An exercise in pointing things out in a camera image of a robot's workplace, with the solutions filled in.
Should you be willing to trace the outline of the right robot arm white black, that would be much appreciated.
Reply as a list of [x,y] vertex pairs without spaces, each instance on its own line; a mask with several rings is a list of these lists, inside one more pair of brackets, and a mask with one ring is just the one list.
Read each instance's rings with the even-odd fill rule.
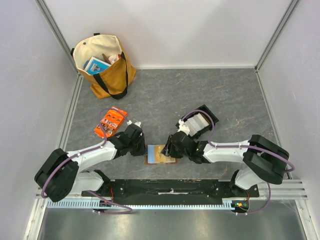
[[289,171],[287,167],[290,154],[258,134],[241,142],[217,143],[208,140],[195,141],[179,131],[168,137],[161,152],[175,159],[187,157],[196,164],[245,164],[244,169],[234,172],[229,183],[229,191],[235,197],[242,196],[252,186],[262,182],[280,185],[285,173]]

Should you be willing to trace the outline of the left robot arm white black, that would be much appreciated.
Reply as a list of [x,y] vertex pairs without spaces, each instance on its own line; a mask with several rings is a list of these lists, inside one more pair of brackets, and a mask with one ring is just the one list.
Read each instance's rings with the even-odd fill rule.
[[41,188],[41,197],[52,202],[87,190],[103,197],[110,192],[108,178],[99,170],[87,169],[127,154],[133,157],[147,154],[140,122],[127,122],[124,131],[91,147],[69,152],[55,149],[35,174],[34,180]]

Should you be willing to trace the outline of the black card box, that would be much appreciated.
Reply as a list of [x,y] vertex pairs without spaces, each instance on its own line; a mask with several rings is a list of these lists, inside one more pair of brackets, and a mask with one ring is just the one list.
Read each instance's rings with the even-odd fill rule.
[[179,130],[186,130],[192,139],[198,139],[202,134],[211,131],[219,119],[205,105],[187,113],[178,120],[176,127]]

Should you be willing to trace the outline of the tan credit card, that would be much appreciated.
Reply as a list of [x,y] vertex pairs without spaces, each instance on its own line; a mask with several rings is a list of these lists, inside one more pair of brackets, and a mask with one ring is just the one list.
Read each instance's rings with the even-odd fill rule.
[[155,146],[155,164],[173,164],[176,163],[176,159],[170,156],[166,156],[162,153],[164,145]]

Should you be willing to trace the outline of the brown leather card holder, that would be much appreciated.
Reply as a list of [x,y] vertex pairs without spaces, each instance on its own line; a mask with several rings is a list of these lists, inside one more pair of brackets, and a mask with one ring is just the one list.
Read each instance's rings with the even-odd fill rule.
[[145,157],[146,165],[167,165],[167,164],[177,164],[178,161],[176,158],[170,156],[165,156],[162,154],[162,150],[165,145],[147,145],[147,155]]

